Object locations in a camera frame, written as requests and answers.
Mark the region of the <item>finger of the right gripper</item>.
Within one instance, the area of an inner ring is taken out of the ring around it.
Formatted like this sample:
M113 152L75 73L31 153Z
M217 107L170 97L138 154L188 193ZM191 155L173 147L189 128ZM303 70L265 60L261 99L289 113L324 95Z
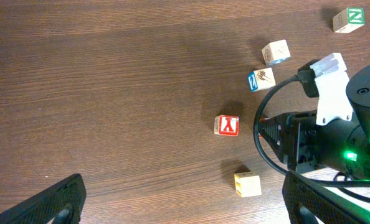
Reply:
M287 116L285 114L280 114L275 117L269 118L269 128L264 137L275 153L277 159L282 163L287 163L287 153L286 153L286 140L285 131L287 127Z

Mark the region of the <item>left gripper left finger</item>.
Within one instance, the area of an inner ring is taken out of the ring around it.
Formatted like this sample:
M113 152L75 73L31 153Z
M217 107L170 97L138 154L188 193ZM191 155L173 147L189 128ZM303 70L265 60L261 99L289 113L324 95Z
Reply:
M0 213L0 223L78 224L87 193L80 174L73 174Z

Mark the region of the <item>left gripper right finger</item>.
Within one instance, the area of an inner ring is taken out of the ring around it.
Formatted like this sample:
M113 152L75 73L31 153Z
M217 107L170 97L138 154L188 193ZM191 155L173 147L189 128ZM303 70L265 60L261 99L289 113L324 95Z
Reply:
M291 224L370 223L366 210L293 171L285 176L282 195Z

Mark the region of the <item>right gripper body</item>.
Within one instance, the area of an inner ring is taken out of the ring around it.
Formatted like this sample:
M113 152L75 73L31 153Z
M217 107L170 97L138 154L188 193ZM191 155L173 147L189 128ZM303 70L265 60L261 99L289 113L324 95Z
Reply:
M287 116L285 131L287 169L299 174L324 169L317 159L316 111L284 113Z

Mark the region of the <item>wooden block yellow side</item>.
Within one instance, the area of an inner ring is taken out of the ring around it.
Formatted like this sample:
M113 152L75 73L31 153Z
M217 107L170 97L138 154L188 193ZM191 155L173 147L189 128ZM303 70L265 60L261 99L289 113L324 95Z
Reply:
M234 174L235 191L241 197L254 197L262 194L260 176L253 172Z

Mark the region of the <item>wooden block green side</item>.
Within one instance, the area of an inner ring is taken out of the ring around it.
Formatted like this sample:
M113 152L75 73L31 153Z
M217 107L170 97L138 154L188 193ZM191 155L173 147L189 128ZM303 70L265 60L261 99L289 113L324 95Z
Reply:
M259 138L265 137L268 128L269 128L269 118L260 118L258 126Z

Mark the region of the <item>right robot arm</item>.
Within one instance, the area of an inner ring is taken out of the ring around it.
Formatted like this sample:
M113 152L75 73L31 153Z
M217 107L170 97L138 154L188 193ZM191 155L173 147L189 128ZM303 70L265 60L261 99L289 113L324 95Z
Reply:
M257 150L281 174L329 167L355 179L370 180L370 65L355 74L342 91L352 107L345 119L319 118L316 110L262 117L271 97L291 82L300 82L310 98L319 97L313 83L318 74L312 69L317 64L317 60L310 61L264 97L254 119Z

